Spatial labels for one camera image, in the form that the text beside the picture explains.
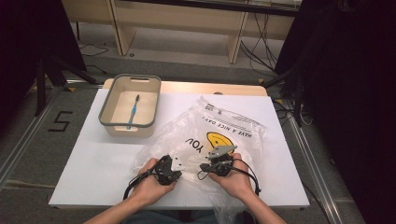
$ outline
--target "blue brush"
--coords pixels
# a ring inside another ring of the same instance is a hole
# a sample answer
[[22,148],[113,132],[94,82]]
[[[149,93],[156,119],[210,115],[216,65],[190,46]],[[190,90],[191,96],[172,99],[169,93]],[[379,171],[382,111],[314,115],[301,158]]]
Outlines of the blue brush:
[[131,111],[131,117],[129,118],[128,123],[132,124],[132,121],[134,120],[134,114],[136,113],[136,105],[137,102],[139,101],[139,94],[137,94],[136,99],[134,100],[134,107],[132,107]]

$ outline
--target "hand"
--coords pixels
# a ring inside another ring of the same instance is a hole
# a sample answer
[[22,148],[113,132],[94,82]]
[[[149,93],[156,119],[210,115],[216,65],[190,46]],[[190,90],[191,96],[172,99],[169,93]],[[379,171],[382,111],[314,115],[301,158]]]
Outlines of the hand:
[[[234,159],[242,160],[241,154],[234,153],[231,155]],[[233,167],[248,172],[248,167],[241,161],[234,160]],[[231,170],[227,176],[218,176],[213,173],[209,173],[209,177],[220,184],[228,194],[241,200],[248,194],[253,193],[253,188],[250,185],[250,179],[247,175],[244,175],[238,171]]]
[[[145,166],[140,169],[139,174],[145,173],[150,169],[158,160],[151,158]],[[163,195],[172,191],[175,188],[176,182],[169,186],[163,186],[158,183],[153,175],[144,178],[136,187],[131,196],[127,200],[140,200],[142,206],[147,206],[156,203]]]

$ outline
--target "plastic bag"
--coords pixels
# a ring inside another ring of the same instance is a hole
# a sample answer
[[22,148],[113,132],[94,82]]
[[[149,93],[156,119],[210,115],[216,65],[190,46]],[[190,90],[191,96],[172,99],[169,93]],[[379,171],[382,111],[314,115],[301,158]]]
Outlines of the plastic bag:
[[153,141],[138,152],[134,171],[141,169],[150,158],[166,154],[179,158],[185,167],[180,178],[207,192],[219,223],[233,223],[245,206],[209,177],[199,179],[200,164],[210,163],[206,156],[214,147],[234,145],[237,146],[234,152],[240,153],[253,171],[260,170],[265,130],[260,123],[217,108],[201,97],[188,111],[164,125],[153,136]]

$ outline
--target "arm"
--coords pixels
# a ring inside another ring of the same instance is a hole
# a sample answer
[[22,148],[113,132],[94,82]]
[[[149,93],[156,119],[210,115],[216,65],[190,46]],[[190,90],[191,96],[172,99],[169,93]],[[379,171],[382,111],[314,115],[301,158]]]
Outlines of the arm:
[[[239,153],[234,153],[232,156],[234,159],[242,160]],[[248,172],[248,167],[241,161],[234,161],[233,167]],[[231,170],[227,176],[218,176],[210,173],[209,177],[220,184],[231,196],[244,203],[259,223],[285,223],[280,216],[254,193],[247,175]]]
[[[156,162],[157,159],[150,159],[139,171],[139,174],[146,172],[147,169],[151,168]],[[169,186],[162,186],[153,175],[150,175],[134,188],[134,191],[126,200],[114,205],[85,223],[121,223],[129,215],[148,205],[156,203],[163,195],[173,190],[175,185],[176,183],[174,182]]]

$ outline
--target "forearm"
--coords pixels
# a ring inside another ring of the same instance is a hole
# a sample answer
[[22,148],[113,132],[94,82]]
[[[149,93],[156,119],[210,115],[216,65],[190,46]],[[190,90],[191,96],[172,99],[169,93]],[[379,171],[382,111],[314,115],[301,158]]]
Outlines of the forearm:
[[92,219],[85,222],[86,224],[111,224],[111,223],[121,223],[129,215],[139,211],[144,205],[139,200],[134,200],[134,198],[128,198],[117,205],[107,209],[105,212],[93,217]]
[[247,206],[247,209],[253,213],[254,217],[260,224],[286,223],[265,202],[263,202],[259,196],[254,193],[243,197],[241,201]]

